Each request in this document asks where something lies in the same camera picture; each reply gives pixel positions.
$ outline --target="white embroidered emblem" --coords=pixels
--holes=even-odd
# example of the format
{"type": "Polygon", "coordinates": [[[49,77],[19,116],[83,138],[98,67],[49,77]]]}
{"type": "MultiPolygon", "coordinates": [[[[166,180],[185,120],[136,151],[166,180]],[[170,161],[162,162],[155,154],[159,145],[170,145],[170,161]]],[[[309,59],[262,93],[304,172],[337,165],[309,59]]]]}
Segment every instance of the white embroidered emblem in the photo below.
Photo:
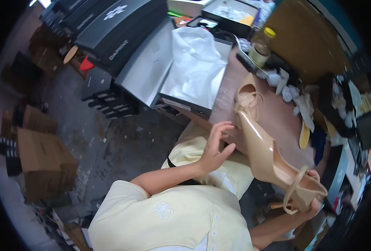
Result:
{"type": "Polygon", "coordinates": [[[173,214],[173,208],[169,207],[166,202],[156,203],[154,206],[155,212],[161,215],[164,220],[167,220],[169,214],[173,214]]]}
{"type": "Polygon", "coordinates": [[[117,14],[124,12],[124,11],[125,11],[124,8],[126,8],[126,7],[127,7],[127,5],[119,6],[119,7],[115,8],[114,10],[109,11],[109,12],[106,14],[106,17],[103,18],[103,20],[106,21],[106,20],[108,20],[108,19],[110,19],[110,18],[116,16],[117,14]]]}

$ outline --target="hand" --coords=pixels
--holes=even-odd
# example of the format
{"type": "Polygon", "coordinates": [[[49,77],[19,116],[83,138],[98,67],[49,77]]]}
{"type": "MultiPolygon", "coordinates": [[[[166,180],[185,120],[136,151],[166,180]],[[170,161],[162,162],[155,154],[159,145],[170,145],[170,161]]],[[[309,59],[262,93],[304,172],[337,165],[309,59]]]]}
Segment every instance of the hand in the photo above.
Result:
{"type": "MultiPolygon", "coordinates": [[[[320,177],[319,177],[319,174],[316,170],[314,170],[314,169],[309,170],[307,172],[307,174],[309,176],[313,177],[314,179],[318,180],[318,182],[320,182],[320,177]]],[[[293,201],[289,202],[289,204],[291,205],[292,208],[297,208],[297,205],[293,201]]],[[[304,216],[306,216],[308,219],[311,219],[314,216],[316,216],[321,209],[322,209],[321,203],[317,199],[314,199],[311,202],[311,209],[304,212],[304,216]]]]}
{"type": "Polygon", "coordinates": [[[198,161],[201,172],[204,175],[218,169],[236,148],[236,144],[232,143],[223,149],[222,152],[219,152],[220,140],[229,136],[223,134],[223,132],[232,130],[233,128],[234,126],[232,126],[229,121],[213,125],[203,155],[198,161]]]}

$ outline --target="workbench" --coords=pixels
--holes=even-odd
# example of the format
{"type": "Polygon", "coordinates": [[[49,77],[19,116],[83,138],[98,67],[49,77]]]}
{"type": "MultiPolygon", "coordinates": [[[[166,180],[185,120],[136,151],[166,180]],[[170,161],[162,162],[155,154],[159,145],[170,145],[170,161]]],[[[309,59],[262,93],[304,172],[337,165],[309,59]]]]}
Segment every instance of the workbench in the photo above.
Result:
{"type": "MultiPolygon", "coordinates": [[[[202,128],[210,131],[213,124],[222,121],[231,121],[236,124],[234,114],[234,96],[237,88],[247,76],[248,71],[236,58],[238,48],[232,49],[229,63],[216,98],[210,118],[200,116],[196,113],[178,108],[180,113],[184,114],[202,128]]],[[[256,88],[263,95],[264,101],[258,101],[258,123],[275,140],[280,155],[292,166],[300,169],[303,165],[309,168],[315,167],[314,150],[307,145],[307,148],[299,147],[299,137],[302,126],[301,117],[293,115],[294,103],[285,103],[281,95],[275,95],[275,87],[270,87],[266,80],[259,79],[254,75],[256,88]]],[[[228,131],[229,137],[225,139],[227,143],[235,143],[236,149],[246,154],[246,143],[243,132],[235,128],[228,131]]]]}

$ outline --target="yellow jar lid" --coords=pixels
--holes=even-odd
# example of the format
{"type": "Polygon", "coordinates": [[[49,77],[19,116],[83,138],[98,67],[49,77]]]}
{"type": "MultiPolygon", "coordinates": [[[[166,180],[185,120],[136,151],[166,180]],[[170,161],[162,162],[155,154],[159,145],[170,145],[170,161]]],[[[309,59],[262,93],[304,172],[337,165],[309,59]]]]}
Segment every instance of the yellow jar lid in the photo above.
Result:
{"type": "Polygon", "coordinates": [[[265,35],[267,35],[270,38],[274,38],[276,36],[276,33],[271,28],[268,28],[268,27],[265,27],[263,32],[265,33],[265,35]]]}

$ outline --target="beige high heel shoe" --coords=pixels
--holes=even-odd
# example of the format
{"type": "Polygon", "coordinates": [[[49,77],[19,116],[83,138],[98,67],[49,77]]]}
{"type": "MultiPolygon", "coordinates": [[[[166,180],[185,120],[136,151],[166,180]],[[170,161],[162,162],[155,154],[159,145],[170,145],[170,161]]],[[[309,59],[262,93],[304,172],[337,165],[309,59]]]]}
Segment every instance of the beige high heel shoe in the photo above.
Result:
{"type": "Polygon", "coordinates": [[[280,156],[276,141],[257,122],[242,110],[236,113],[237,126],[243,130],[247,142],[253,175],[263,182],[273,183],[286,190],[283,200],[283,209],[286,213],[308,211],[314,198],[321,202],[328,195],[328,191],[321,183],[305,174],[308,170],[306,165],[301,170],[291,166],[280,156]],[[298,209],[288,208],[290,198],[298,209]]]}
{"type": "Polygon", "coordinates": [[[255,81],[252,73],[249,73],[247,77],[244,78],[243,83],[238,88],[234,99],[236,104],[234,106],[234,111],[243,111],[253,119],[253,121],[258,121],[258,95],[263,96],[261,93],[257,92],[255,88],[255,81]]]}

